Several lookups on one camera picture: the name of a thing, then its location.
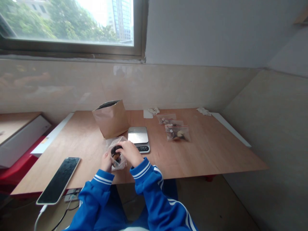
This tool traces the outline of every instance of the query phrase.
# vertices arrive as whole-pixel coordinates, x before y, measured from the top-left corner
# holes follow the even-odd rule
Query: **window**
[[[46,10],[45,10],[45,8],[44,8],[42,5],[40,5],[39,7],[41,8],[41,11],[42,11],[43,13],[46,13]]]
[[[148,0],[49,0],[44,14],[25,2],[0,0],[1,55],[144,58]]]

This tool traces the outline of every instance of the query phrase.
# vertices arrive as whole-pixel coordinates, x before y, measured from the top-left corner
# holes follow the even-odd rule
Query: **power strip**
[[[80,191],[81,191],[81,189],[69,189],[66,193],[66,196],[64,197],[64,202],[69,202],[70,200],[77,201]]]

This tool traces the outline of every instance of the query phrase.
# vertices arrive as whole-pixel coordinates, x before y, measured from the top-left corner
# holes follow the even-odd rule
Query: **small plastic bag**
[[[168,123],[165,124],[165,127],[184,126],[184,121],[183,120],[166,120],[166,121],[168,121]]]
[[[157,114],[156,117],[158,118],[159,124],[169,124],[169,120],[175,120],[176,114],[169,113],[169,114]]]
[[[127,141],[124,136],[120,136],[117,138],[111,138],[106,140],[105,144],[107,148],[107,152],[110,155],[112,160],[111,171],[124,169],[127,166],[127,161],[125,156],[122,153],[117,153],[116,150],[122,148],[122,146],[118,145],[121,141]]]
[[[191,141],[188,126],[165,126],[165,129],[168,141]]]

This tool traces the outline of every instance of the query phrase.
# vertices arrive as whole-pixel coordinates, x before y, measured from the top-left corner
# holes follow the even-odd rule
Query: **brown paper bag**
[[[122,100],[106,102],[92,113],[105,139],[117,137],[129,128]]]

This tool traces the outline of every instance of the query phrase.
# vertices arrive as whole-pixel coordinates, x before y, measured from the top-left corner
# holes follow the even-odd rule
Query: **person's right hand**
[[[130,162],[134,167],[137,167],[143,162],[143,157],[136,148],[136,146],[130,141],[121,141],[118,143],[123,148],[116,150],[116,152],[122,153],[128,162]]]

